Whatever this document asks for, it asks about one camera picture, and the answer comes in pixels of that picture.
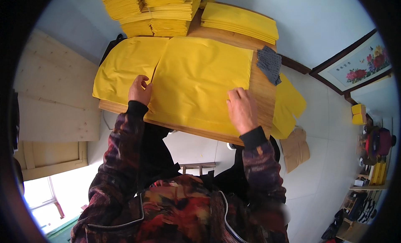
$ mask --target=power cord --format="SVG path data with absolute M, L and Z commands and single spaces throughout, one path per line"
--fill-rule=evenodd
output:
M 107 124 L 107 121 L 106 121 L 106 119 L 104 118 L 104 110 L 102 110 L 102 117 L 103 117 L 104 123 L 106 124 L 107 128 L 108 128 L 110 131 L 113 131 L 113 129 L 110 129 L 110 126 Z

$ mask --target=person's left hand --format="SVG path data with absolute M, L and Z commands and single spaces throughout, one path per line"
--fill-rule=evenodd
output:
M 146 80 L 149 78 L 145 75 L 138 75 L 136 79 L 133 81 L 131 87 L 128 92 L 128 101 L 135 100 L 146 106 L 148 106 L 150 101 L 150 96 L 152 94 L 153 84 L 146 84 Z

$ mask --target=wooden board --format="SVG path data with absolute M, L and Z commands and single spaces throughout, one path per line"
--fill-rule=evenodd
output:
M 99 108 L 77 108 L 24 95 L 18 96 L 18 102 L 20 140 L 70 142 L 99 139 Z
M 234 32 L 225 30 L 219 30 L 214 28 L 201 27 L 201 16 L 203 10 L 198 10 L 195 15 L 188 31 L 189 37 L 198 38 L 210 38 L 216 41 L 220 41 L 225 44 L 251 49 L 254 51 L 252 66 L 251 66 L 251 78 L 249 82 L 249 90 L 255 96 L 258 103 L 258 122 L 263 127 L 267 138 L 270 136 L 272 129 L 274 104 L 275 104 L 275 86 L 270 83 L 263 72 L 256 66 L 258 61 L 257 50 L 262 49 L 265 45 L 277 51 L 275 45 L 271 45 L 267 42 L 241 35 Z M 106 100 L 100 100 L 99 108 L 108 110 L 114 113 L 123 113 L 127 111 L 127 106 L 113 103 Z M 243 145 L 242 141 L 238 137 L 233 137 L 225 134 L 218 134 L 211 131 L 198 130 L 191 127 L 185 127 L 182 125 L 167 124 L 161 122 L 155 122 L 152 120 L 145 120 L 146 122 L 161 125 L 170 129 L 187 132 L 202 137 L 207 137 L 213 140 L 219 140 L 223 142 L 233 143 L 237 145 Z
M 14 155 L 24 181 L 66 172 L 88 165 L 88 143 L 43 143 L 22 141 Z
M 18 64 L 20 140 L 99 140 L 99 100 L 92 97 L 98 66 L 39 30 Z
M 350 190 L 385 190 L 388 189 L 388 181 L 384 185 L 380 186 L 352 186 Z
M 340 226 L 336 237 L 342 240 L 346 240 L 348 242 L 357 243 L 366 233 L 368 228 L 369 225 L 358 222 L 354 222 L 352 227 L 350 228 L 350 225 L 347 222 L 344 222 Z

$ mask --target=hand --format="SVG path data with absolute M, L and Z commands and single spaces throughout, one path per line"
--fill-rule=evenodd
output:
M 131 87 L 128 92 L 128 101 L 136 100 L 146 106 L 148 106 L 150 101 L 150 95 L 152 94 L 153 84 L 146 84 L 146 80 L 149 78 L 145 75 L 138 75 L 136 79 L 133 81 Z
M 248 90 L 234 88 L 228 91 L 227 107 L 231 123 L 240 135 L 258 127 L 258 106 Z

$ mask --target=picture frame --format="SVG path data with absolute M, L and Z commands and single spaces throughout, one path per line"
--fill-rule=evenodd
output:
M 334 57 L 313 68 L 309 75 L 340 95 L 368 85 L 392 72 L 387 50 L 376 29 Z

